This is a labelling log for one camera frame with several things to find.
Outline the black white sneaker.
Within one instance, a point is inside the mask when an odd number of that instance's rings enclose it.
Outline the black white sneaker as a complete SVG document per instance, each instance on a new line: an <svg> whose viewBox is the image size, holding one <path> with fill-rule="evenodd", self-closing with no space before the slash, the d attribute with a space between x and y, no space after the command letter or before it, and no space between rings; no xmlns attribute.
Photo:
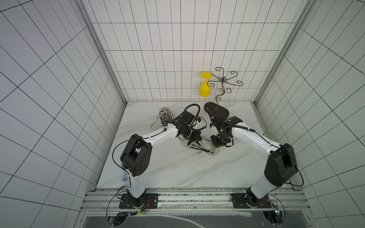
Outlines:
<svg viewBox="0 0 365 228"><path fill-rule="evenodd" d="M174 119L174 115L170 112L168 107L163 107L160 109L159 112L160 121L162 123L162 126L166 126L166 124Z"/></svg>
<svg viewBox="0 0 365 228"><path fill-rule="evenodd" d="M206 138L203 138L198 142L183 140L182 143L185 147L197 150L199 154L206 153L208 155L214 156L220 152L219 148L215 148L212 142Z"/></svg>

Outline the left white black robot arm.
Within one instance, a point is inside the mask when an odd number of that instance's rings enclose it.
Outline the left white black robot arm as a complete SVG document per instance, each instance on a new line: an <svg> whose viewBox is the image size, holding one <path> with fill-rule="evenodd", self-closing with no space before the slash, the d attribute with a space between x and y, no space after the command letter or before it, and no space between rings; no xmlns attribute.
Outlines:
<svg viewBox="0 0 365 228"><path fill-rule="evenodd" d="M148 168L153 148L178 137L189 142L201 141L201 130L205 128L199 127L201 122L202 118L198 114L193 115L185 110L152 133L144 136L134 134L130 137L120 160L122 170L128 175L128 193L131 197L138 199L145 194L141 175Z"/></svg>

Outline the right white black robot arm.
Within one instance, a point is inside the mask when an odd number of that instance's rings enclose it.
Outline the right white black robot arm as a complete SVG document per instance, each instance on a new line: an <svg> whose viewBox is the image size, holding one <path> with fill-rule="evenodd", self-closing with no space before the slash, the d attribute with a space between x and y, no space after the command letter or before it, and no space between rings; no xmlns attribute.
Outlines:
<svg viewBox="0 0 365 228"><path fill-rule="evenodd" d="M268 139L235 116L225 120L213 116L211 123L211 127L215 128L215 135L212 136L215 147L226 146L236 137L256 150L266 161L262 177L247 190L248 199L263 199L297 174L297 161L290 144Z"/></svg>

